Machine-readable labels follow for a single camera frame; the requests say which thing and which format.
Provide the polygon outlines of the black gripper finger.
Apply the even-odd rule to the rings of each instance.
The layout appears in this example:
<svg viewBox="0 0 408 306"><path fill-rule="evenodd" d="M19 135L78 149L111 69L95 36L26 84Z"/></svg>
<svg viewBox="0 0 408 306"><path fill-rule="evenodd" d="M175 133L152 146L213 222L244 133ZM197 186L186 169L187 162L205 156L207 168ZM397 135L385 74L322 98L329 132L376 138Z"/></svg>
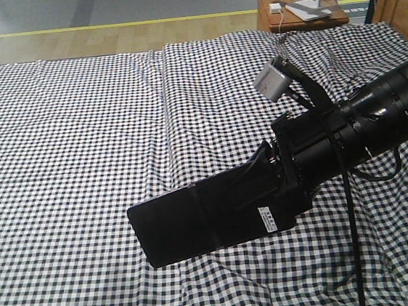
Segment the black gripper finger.
<svg viewBox="0 0 408 306"><path fill-rule="evenodd" d="M275 192L282 183L282 163L277 146L263 141L245 171L234 179L237 208L246 207Z"/></svg>

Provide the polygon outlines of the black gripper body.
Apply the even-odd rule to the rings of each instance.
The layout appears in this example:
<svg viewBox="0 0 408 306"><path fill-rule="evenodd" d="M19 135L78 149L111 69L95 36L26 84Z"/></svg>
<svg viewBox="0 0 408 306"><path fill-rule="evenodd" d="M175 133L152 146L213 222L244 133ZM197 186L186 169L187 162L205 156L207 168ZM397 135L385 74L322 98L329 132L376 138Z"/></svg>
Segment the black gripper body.
<svg viewBox="0 0 408 306"><path fill-rule="evenodd" d="M296 118L282 114L272 122L285 170L292 181L288 197L295 213L312 207L318 187L342 170L324 125L339 144L340 156L350 169L369 158L364 143L339 108L323 113L306 111Z"/></svg>

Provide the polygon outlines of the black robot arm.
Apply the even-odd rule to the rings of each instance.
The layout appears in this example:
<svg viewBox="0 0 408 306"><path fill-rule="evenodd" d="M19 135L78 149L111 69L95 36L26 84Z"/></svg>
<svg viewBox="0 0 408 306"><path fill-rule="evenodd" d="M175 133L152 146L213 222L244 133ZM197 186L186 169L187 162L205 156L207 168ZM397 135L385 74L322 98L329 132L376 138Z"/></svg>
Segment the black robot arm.
<svg viewBox="0 0 408 306"><path fill-rule="evenodd" d="M273 142L262 144L234 181L236 207L311 207L317 187L408 140L408 61L340 102L285 58L268 62L254 82L269 100L287 95L305 110L272 124Z"/></svg>

